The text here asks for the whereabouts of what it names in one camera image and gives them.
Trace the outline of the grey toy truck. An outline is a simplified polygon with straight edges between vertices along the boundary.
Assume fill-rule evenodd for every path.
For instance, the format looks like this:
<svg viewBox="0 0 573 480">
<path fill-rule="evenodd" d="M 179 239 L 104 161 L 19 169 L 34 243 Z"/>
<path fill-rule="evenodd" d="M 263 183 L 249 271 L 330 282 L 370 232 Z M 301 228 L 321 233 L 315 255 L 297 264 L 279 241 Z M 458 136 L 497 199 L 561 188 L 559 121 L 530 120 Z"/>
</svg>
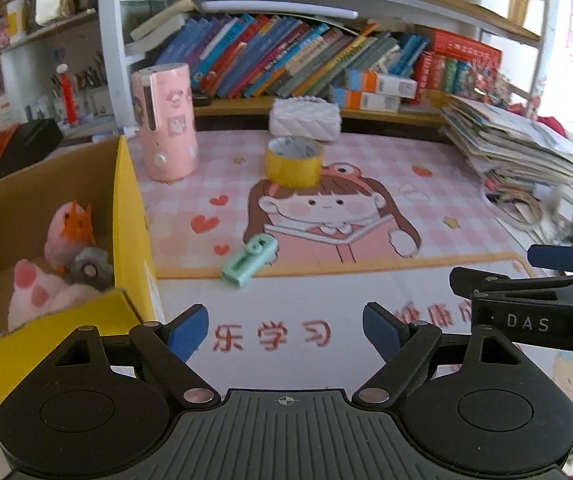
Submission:
<svg viewBox="0 0 573 480">
<path fill-rule="evenodd" d="M 70 281 L 91 286 L 100 292 L 114 286 L 114 270 L 108 252 L 99 247 L 86 247 L 70 267 Z"/>
</svg>

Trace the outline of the green crocodile stapler remover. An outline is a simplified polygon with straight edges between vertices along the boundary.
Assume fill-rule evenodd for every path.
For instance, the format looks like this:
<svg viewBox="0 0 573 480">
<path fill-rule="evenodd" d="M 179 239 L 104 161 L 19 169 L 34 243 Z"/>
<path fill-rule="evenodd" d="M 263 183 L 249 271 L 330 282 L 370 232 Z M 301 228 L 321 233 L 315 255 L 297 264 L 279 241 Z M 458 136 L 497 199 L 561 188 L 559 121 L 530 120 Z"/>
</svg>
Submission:
<svg viewBox="0 0 573 480">
<path fill-rule="evenodd" d="M 277 258 L 279 244 L 266 233 L 253 236 L 220 270 L 224 283 L 244 287 L 254 276 Z"/>
</svg>

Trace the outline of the pink plush bird orange beak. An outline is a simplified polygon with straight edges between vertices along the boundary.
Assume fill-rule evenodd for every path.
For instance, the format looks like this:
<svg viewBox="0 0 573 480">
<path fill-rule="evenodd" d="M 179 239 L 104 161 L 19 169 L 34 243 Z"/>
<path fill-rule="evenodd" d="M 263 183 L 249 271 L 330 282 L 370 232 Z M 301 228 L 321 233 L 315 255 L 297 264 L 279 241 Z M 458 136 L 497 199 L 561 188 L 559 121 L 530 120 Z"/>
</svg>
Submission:
<svg viewBox="0 0 573 480">
<path fill-rule="evenodd" d="M 44 243 L 44 258 L 52 270 L 64 274 L 82 249 L 95 244 L 92 206 L 84 208 L 73 200 L 55 211 Z"/>
</svg>

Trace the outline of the pink plush pig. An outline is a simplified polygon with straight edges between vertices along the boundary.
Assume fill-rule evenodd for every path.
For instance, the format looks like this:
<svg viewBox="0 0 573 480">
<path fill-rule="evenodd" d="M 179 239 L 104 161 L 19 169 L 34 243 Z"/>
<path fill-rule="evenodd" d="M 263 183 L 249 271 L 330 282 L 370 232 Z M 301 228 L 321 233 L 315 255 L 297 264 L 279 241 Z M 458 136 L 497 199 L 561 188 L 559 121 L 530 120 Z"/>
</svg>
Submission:
<svg viewBox="0 0 573 480">
<path fill-rule="evenodd" d="M 100 296 L 92 286 L 67 284 L 59 275 L 44 273 L 35 263 L 21 259 L 13 269 L 8 331 L 13 332 L 36 318 L 85 304 Z"/>
</svg>

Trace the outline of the yellow tape roll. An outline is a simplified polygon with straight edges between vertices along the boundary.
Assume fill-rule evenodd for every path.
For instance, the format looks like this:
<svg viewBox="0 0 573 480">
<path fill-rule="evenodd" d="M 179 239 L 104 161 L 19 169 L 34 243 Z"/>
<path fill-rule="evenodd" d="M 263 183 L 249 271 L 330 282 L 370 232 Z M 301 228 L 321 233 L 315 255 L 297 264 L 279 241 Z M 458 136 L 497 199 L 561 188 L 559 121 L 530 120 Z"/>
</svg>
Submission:
<svg viewBox="0 0 573 480">
<path fill-rule="evenodd" d="M 312 188 L 320 182 L 324 150 L 302 136 L 277 136 L 265 150 L 268 180 L 281 188 Z"/>
</svg>

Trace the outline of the stack of papers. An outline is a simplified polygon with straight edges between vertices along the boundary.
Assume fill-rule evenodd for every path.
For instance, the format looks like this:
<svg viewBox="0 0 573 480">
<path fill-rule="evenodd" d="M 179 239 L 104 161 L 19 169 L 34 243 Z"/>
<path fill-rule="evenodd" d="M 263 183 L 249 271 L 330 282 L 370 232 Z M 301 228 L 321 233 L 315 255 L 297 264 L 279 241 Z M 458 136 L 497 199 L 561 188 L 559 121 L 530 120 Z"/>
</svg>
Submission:
<svg viewBox="0 0 573 480">
<path fill-rule="evenodd" d="M 441 132 L 480 177 L 480 196 L 503 223 L 544 240 L 571 228 L 573 136 L 486 103 L 453 96 Z"/>
</svg>

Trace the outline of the pink checkered tablecloth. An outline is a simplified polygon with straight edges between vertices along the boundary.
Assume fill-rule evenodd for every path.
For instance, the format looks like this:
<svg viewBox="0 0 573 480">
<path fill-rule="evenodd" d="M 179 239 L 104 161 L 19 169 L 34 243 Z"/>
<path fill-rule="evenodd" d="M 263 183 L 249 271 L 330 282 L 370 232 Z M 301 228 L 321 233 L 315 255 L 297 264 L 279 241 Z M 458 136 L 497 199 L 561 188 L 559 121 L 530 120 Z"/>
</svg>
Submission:
<svg viewBox="0 0 573 480">
<path fill-rule="evenodd" d="M 219 390 L 354 392 L 382 364 L 362 330 L 368 302 L 464 334 L 471 307 L 450 290 L 452 268 L 535 275 L 529 236 L 485 205 L 452 146 L 346 133 L 326 147 L 316 188 L 279 191 L 265 173 L 265 131 L 198 141 L 198 170 L 172 184 L 151 180 L 140 144 L 128 146 L 163 318 L 207 308 L 190 364 Z M 244 287 L 224 283 L 221 268 L 262 233 L 277 239 L 277 258 Z"/>
</svg>

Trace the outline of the yellow cardboard box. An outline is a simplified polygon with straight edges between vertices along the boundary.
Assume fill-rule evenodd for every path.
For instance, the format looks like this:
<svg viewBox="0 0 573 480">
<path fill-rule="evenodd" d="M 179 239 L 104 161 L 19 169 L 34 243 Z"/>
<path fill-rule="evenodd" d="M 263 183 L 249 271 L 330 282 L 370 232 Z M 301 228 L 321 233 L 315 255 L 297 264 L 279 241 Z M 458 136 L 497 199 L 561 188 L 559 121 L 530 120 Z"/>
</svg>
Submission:
<svg viewBox="0 0 573 480">
<path fill-rule="evenodd" d="M 125 138 L 0 180 L 0 404 L 74 328 L 117 335 L 154 320 L 156 293 Z"/>
</svg>

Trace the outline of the white orange box lower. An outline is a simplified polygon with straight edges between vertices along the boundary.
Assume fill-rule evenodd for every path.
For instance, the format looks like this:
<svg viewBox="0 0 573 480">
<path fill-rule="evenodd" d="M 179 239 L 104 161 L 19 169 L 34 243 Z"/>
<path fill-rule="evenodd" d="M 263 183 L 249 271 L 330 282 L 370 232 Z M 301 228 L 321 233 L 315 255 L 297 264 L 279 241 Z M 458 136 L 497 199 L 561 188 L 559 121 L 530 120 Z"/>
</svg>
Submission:
<svg viewBox="0 0 573 480">
<path fill-rule="evenodd" d="M 345 88 L 329 87 L 331 102 L 342 110 L 365 110 L 366 112 L 398 113 L 401 99 L 398 96 L 347 90 Z"/>
</svg>

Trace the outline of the white orange box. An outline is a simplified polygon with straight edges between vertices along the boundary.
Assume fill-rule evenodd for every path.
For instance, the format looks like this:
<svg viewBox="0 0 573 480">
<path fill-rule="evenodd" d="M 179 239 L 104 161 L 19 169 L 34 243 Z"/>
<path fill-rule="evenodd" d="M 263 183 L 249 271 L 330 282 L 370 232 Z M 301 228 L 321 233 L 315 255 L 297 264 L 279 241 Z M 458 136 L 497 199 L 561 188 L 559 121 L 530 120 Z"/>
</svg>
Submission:
<svg viewBox="0 0 573 480">
<path fill-rule="evenodd" d="M 351 91 L 379 93 L 402 99 L 414 99 L 417 90 L 417 82 L 413 79 L 362 70 L 346 70 L 345 82 Z"/>
<path fill-rule="evenodd" d="M 398 113 L 401 99 L 398 96 L 347 90 L 345 88 L 329 87 L 331 102 L 342 110 L 365 110 L 366 112 Z"/>
</svg>

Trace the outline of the white quilted pouch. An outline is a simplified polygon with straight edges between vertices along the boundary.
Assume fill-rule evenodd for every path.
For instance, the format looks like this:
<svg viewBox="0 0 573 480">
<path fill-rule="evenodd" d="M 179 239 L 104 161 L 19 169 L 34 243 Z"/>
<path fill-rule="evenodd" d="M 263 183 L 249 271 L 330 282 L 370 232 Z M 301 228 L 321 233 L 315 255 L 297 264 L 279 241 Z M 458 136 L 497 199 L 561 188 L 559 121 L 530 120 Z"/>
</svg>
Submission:
<svg viewBox="0 0 573 480">
<path fill-rule="evenodd" d="M 275 99 L 269 113 L 269 131 L 273 136 L 334 142 L 341 135 L 341 110 L 315 96 Z"/>
</svg>

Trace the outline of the pink cylindrical humidifier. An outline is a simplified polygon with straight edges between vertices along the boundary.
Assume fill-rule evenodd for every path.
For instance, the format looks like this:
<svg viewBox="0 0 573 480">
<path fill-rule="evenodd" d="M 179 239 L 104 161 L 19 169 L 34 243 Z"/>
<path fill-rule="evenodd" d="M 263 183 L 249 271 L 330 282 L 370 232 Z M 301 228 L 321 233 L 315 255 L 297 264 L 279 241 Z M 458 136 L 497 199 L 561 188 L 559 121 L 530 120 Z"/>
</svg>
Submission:
<svg viewBox="0 0 573 480">
<path fill-rule="evenodd" d="M 170 63 L 131 76 L 134 116 L 150 179 L 175 182 L 198 166 L 189 65 Z"/>
</svg>

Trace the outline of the black electronic keyboard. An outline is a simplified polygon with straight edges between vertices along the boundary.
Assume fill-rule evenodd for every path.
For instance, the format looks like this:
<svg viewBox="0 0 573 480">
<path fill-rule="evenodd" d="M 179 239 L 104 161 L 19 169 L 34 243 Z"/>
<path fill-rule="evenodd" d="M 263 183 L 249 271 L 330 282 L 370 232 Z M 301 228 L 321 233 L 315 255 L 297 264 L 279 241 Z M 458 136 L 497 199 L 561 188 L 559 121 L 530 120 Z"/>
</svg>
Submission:
<svg viewBox="0 0 573 480">
<path fill-rule="evenodd" d="M 0 179 L 41 162 L 64 140 L 53 119 L 38 119 L 0 131 Z"/>
</svg>

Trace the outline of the red tassel ornament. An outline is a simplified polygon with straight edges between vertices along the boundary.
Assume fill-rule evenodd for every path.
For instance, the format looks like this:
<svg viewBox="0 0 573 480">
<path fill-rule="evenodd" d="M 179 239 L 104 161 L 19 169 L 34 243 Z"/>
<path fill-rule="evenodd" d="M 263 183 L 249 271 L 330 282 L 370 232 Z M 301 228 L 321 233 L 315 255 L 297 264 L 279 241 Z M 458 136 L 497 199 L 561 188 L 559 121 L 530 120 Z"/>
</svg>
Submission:
<svg viewBox="0 0 573 480">
<path fill-rule="evenodd" d="M 56 72 L 60 77 L 62 99 L 66 110 L 66 122 L 68 122 L 70 126 L 74 126 L 78 122 L 78 115 L 72 81 L 68 76 L 68 65 L 65 63 L 60 64 L 56 68 Z"/>
</svg>

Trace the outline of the row of books lower shelf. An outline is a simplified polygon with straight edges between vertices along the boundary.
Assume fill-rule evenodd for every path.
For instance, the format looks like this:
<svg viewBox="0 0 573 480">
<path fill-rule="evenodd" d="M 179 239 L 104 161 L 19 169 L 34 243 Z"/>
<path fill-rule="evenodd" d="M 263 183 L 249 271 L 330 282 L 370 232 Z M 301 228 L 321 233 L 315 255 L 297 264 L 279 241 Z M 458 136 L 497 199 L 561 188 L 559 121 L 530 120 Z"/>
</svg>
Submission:
<svg viewBox="0 0 573 480">
<path fill-rule="evenodd" d="M 415 80 L 415 98 L 401 103 L 422 105 L 449 94 L 483 99 L 495 89 L 502 53 L 434 27 L 403 32 L 297 14 L 192 13 L 155 63 L 188 64 L 193 89 L 218 100 L 331 101 L 329 87 L 347 89 L 346 70 L 362 70 Z"/>
</svg>

